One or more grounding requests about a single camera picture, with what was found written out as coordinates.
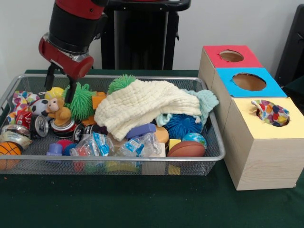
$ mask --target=white cloth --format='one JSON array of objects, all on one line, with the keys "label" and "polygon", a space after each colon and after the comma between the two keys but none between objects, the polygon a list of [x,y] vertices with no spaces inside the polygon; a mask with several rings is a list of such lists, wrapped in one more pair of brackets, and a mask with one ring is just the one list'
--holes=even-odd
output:
[{"label": "white cloth", "polygon": [[150,123],[159,114],[200,116],[200,102],[167,81],[136,79],[108,95],[97,107],[94,119],[121,141],[134,127]]}]

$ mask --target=spiky ball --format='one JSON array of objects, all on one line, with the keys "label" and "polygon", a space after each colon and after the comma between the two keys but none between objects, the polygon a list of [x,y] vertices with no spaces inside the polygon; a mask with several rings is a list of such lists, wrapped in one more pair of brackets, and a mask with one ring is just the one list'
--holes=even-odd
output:
[{"label": "spiky ball", "polygon": [[135,80],[136,78],[133,75],[127,75],[127,74],[114,79],[114,81],[109,85],[108,94],[126,88],[129,84],[131,84]]},{"label": "spiky ball", "polygon": [[[70,86],[64,90],[63,97],[66,96],[69,88]],[[90,86],[88,84],[81,86],[81,84],[77,82],[73,101],[70,104],[65,103],[65,107],[71,110],[74,120],[83,120],[94,115],[92,96],[96,95],[96,92],[90,91],[89,88]]]},{"label": "spiky ball", "polygon": [[164,125],[168,130],[171,139],[182,139],[189,133],[201,133],[203,130],[202,122],[195,123],[193,116],[185,114],[174,114],[170,121]]}]

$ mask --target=blue ball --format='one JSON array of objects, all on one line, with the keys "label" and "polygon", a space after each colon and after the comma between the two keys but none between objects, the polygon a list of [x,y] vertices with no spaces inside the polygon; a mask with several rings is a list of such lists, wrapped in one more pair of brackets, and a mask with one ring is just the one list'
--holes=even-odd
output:
[{"label": "blue ball", "polygon": [[182,141],[195,141],[204,145],[207,148],[207,141],[201,134],[198,133],[189,133],[183,137]]},{"label": "blue ball", "polygon": [[70,144],[70,145],[68,145],[66,148],[65,148],[65,150],[62,152],[62,155],[63,156],[70,156],[70,150],[71,149],[73,149],[73,148],[75,148],[77,146],[77,144]]},{"label": "blue ball", "polygon": [[185,135],[194,132],[201,133],[203,124],[195,123],[193,116],[185,114],[173,114],[170,121],[164,126],[171,139],[182,139]]}]

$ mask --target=purple block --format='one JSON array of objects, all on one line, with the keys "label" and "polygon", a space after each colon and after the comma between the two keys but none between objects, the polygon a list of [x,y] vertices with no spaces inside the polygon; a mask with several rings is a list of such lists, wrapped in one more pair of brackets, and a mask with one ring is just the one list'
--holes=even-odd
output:
[{"label": "purple block", "polygon": [[147,133],[156,132],[156,127],[152,123],[147,123],[143,126],[135,127],[126,135],[127,139],[131,139],[137,136],[142,136]]},{"label": "purple block", "polygon": [[[62,156],[62,145],[50,144],[47,156]],[[47,160],[48,162],[61,163],[61,160]]]}]

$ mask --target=metal basket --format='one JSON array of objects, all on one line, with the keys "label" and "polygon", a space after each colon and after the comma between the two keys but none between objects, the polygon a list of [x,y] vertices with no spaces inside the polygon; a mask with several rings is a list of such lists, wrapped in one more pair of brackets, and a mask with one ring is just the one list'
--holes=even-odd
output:
[{"label": "metal basket", "polygon": [[[86,76],[81,84],[88,83],[92,91],[107,91],[110,83],[118,76]],[[166,80],[178,88],[200,91],[207,89],[205,83],[194,77],[151,77],[138,76],[140,80]],[[13,110],[12,96],[16,90],[31,91],[35,94],[44,92],[45,75],[22,75],[14,78],[0,99],[0,126],[7,124],[6,116]],[[68,79],[57,75],[54,85],[65,88]],[[36,139],[22,155],[0,156],[0,167],[4,162],[15,160],[18,164],[11,170],[0,170],[2,174],[103,174],[103,175],[207,175],[216,161],[225,156],[225,149],[219,127],[213,111],[204,126],[202,135],[206,138],[208,148],[204,157],[78,157],[46,156],[48,147],[58,138],[50,131],[43,139]]]}]

